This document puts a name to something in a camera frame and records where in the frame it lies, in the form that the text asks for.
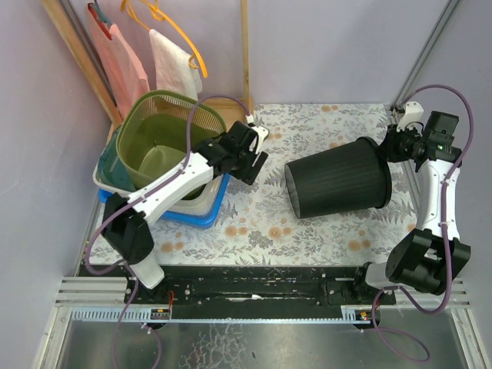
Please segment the large black plastic bin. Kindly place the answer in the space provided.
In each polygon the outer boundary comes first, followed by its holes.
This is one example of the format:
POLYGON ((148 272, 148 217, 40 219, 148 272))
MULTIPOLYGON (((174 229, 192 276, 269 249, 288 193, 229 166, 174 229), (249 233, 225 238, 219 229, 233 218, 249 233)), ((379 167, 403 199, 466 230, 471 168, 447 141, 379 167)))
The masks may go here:
POLYGON ((284 175, 299 219, 382 208, 391 199, 389 166, 369 137, 288 162, 284 175))

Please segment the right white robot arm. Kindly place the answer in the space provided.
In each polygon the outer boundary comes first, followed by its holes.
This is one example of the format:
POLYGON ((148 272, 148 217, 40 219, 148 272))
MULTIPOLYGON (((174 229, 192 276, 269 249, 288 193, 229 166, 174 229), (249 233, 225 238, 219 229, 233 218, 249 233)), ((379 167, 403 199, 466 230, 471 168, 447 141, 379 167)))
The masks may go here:
POLYGON ((421 190, 417 223, 384 263, 367 262, 357 269, 354 289, 376 291, 408 286, 440 295, 470 260, 470 246, 460 241, 455 216, 455 188, 462 151, 454 147, 456 115, 431 112, 422 123, 416 102, 395 108, 399 117, 387 128, 377 153, 386 162, 412 161, 421 190))

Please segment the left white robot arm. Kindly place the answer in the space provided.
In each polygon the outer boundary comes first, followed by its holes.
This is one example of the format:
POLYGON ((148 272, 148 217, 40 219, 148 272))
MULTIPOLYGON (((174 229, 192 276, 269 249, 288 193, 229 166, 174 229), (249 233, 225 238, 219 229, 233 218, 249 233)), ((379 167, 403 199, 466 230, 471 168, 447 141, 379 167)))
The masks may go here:
POLYGON ((268 158, 261 150, 268 135, 262 126, 237 121, 229 131, 196 144, 182 162, 146 187, 106 201, 101 236, 147 289, 165 278, 150 227, 185 195, 223 174, 252 185, 268 158))

